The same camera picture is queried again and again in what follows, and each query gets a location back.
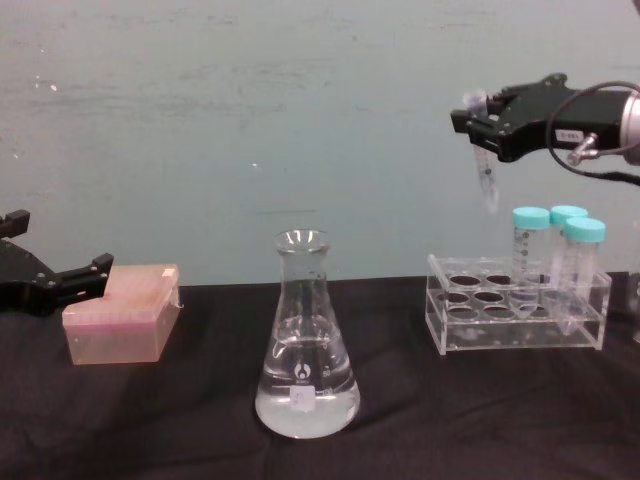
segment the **erlenmeyer flask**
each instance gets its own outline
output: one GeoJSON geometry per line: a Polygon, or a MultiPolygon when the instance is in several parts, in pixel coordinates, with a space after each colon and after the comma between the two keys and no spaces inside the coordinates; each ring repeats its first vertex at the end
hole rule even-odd
{"type": "Polygon", "coordinates": [[[335,433],[355,417],[360,392],[331,306],[323,261],[327,235],[276,237],[282,290],[256,396],[267,427],[293,438],[335,433]]]}

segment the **pink pipette tip box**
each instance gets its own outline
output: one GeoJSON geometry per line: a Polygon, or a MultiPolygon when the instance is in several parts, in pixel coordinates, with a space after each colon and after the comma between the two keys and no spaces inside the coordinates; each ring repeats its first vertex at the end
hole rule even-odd
{"type": "Polygon", "coordinates": [[[114,266],[102,298],[62,312],[76,365],[156,362],[180,313],[176,265],[114,266]]]}

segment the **flask logo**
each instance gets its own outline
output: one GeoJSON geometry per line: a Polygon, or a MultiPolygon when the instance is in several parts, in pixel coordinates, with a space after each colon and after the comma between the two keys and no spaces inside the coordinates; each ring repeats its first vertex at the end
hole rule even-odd
{"type": "Polygon", "coordinates": [[[311,375],[311,368],[306,363],[297,363],[293,368],[293,373],[299,380],[306,380],[311,375]]]}

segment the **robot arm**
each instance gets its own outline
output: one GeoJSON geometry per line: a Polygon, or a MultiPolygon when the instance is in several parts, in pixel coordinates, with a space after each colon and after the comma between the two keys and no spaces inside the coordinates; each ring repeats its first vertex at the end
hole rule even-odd
{"type": "Polygon", "coordinates": [[[484,115],[470,108],[453,110],[453,128],[466,133],[472,144],[494,152],[501,162],[514,162],[534,150],[552,147],[572,150],[568,161],[574,167],[608,153],[624,154],[628,163],[640,165],[640,148],[625,148],[640,141],[637,93],[571,90],[566,81],[567,76],[558,73],[539,82],[503,88],[486,98],[484,115]],[[577,99],[583,93],[588,95],[577,99]],[[552,116],[549,145],[546,130],[552,116]],[[621,148],[624,152],[610,151],[621,148]]]}
{"type": "Polygon", "coordinates": [[[30,252],[4,240],[25,233],[29,217],[25,210],[0,217],[0,313],[46,316],[56,308],[101,297],[113,257],[105,253],[86,267],[55,273],[30,252]]]}

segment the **black cable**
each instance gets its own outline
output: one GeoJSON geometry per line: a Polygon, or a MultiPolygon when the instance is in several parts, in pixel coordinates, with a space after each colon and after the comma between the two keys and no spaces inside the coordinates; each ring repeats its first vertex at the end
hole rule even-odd
{"type": "MultiPolygon", "coordinates": [[[[638,95],[640,95],[640,86],[631,83],[631,82],[624,82],[624,81],[612,81],[612,82],[602,82],[602,83],[598,83],[596,85],[593,85],[589,88],[585,88],[584,90],[580,90],[576,93],[574,93],[573,95],[571,95],[569,98],[567,98],[564,102],[562,102],[558,108],[556,108],[553,113],[551,115],[549,115],[549,118],[547,119],[547,126],[545,128],[545,132],[544,132],[544,138],[545,138],[545,143],[547,145],[547,149],[549,150],[549,153],[551,154],[551,156],[553,157],[553,159],[556,161],[556,163],[558,163],[558,165],[560,165],[562,168],[569,170],[572,173],[575,173],[577,175],[582,175],[583,177],[589,177],[589,178],[599,178],[601,180],[610,180],[613,182],[626,182],[626,183],[631,183],[633,185],[637,185],[640,187],[640,177],[638,177],[637,175],[631,175],[629,173],[624,173],[624,172],[618,172],[618,171],[611,171],[611,172],[601,172],[601,173],[596,173],[596,172],[584,172],[582,170],[578,170],[577,168],[573,168],[569,165],[567,165],[559,156],[558,154],[555,152],[553,145],[551,143],[551,132],[553,131],[553,123],[555,122],[556,118],[558,117],[558,115],[560,115],[562,112],[564,112],[567,107],[569,105],[571,105],[573,102],[575,102],[578,98],[586,96],[586,95],[591,95],[595,92],[597,92],[598,90],[602,90],[603,88],[611,88],[611,87],[621,87],[621,88],[628,88],[630,90],[633,90],[634,92],[636,92],[638,95]]],[[[619,148],[612,148],[609,150],[600,150],[599,155],[598,156],[602,156],[602,155],[614,155],[614,154],[621,154],[621,153],[625,153],[628,152],[630,150],[633,150],[635,148],[639,148],[640,147],[640,141],[634,143],[633,145],[624,145],[621,146],[619,148]]]]}

